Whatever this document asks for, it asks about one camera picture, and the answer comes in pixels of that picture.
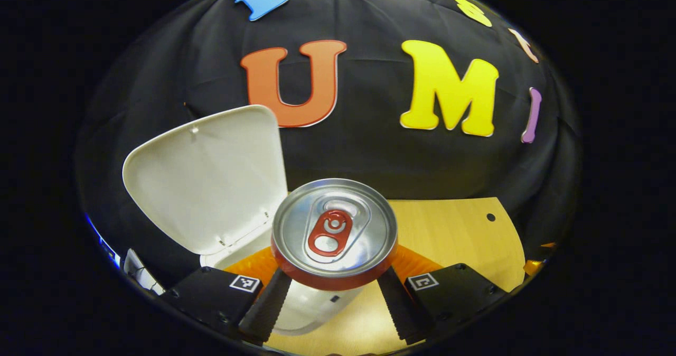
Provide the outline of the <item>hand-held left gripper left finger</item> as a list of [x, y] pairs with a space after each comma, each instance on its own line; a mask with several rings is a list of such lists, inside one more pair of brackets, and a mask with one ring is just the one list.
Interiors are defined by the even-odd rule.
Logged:
[[261, 345], [272, 334], [291, 281], [267, 247], [226, 269], [202, 266], [159, 300], [200, 327]]

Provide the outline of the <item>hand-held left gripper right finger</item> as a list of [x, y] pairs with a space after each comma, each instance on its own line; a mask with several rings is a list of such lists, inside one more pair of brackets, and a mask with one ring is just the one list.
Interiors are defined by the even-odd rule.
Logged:
[[402, 245], [377, 281], [398, 337], [408, 345], [454, 334], [509, 295], [466, 263], [442, 267]]

